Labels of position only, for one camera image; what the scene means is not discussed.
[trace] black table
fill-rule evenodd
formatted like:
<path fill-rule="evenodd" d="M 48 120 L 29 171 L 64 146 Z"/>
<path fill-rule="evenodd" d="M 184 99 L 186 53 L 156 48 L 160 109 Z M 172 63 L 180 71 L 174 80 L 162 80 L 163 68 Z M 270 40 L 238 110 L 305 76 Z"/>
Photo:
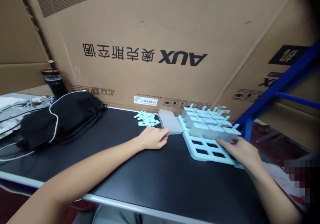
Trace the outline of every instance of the black table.
<path fill-rule="evenodd" d="M 80 160 L 139 135 L 144 127 L 133 118 L 136 114 L 108 108 L 103 118 L 74 143 L 54 145 L 41 153 L 0 163 L 0 179 L 12 181 L 8 175 L 14 174 L 15 181 L 25 177 L 28 181 L 17 181 L 25 185 L 32 180 L 45 182 Z M 0 147 L 10 143 L 10 138 L 1 140 Z M 0 158 L 10 158 L 7 154 L 14 148 L 4 149 Z M 182 135 L 170 135 L 160 150 L 138 153 L 89 194 L 106 200 L 96 198 L 95 202 L 116 203 L 118 207 L 175 221 L 268 222 L 247 173 L 231 165 L 192 159 Z"/>

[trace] person's left hand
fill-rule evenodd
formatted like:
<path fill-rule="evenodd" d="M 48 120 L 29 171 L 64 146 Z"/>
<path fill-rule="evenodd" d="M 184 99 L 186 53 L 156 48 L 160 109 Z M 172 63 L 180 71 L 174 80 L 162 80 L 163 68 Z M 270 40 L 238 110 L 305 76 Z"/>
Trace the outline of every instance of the person's left hand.
<path fill-rule="evenodd" d="M 146 127 L 135 139 L 142 149 L 160 149 L 167 143 L 168 136 L 168 128 Z"/>

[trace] blue shelf frame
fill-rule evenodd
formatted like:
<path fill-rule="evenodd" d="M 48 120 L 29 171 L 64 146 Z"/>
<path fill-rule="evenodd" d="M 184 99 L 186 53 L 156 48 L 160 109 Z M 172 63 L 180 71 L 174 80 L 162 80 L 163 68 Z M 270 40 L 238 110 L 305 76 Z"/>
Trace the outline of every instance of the blue shelf frame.
<path fill-rule="evenodd" d="M 242 135 L 247 141 L 250 141 L 251 138 L 253 121 L 267 111 L 278 98 L 320 109 L 320 103 L 318 102 L 287 94 L 288 91 L 319 67 L 320 60 L 317 59 L 319 51 L 320 43 L 317 42 L 235 122 L 235 124 L 239 124 L 238 130 L 242 131 Z"/>

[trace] hand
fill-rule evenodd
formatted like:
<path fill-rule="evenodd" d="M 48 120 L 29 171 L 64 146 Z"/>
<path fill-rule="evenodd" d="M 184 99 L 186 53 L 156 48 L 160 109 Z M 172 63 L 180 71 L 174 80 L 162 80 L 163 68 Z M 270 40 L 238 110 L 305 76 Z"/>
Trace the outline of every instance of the hand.
<path fill-rule="evenodd" d="M 160 149 L 166 143 L 169 136 L 169 129 L 159 129 L 155 127 L 146 127 L 136 140 L 141 144 L 142 149 Z"/>
<path fill-rule="evenodd" d="M 230 143 L 217 138 L 216 141 L 222 145 L 231 155 L 233 155 L 241 164 L 243 164 L 250 172 L 260 171 L 264 169 L 263 163 L 259 156 L 257 148 L 251 145 L 242 137 L 236 137 Z"/>

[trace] black thermos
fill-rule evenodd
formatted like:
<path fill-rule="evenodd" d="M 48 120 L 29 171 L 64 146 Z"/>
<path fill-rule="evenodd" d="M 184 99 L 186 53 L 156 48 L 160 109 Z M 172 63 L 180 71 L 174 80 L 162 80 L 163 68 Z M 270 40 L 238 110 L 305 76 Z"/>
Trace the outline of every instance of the black thermos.
<path fill-rule="evenodd" d="M 59 99 L 68 93 L 66 86 L 60 76 L 59 70 L 42 69 L 45 82 L 49 85 L 54 97 Z"/>

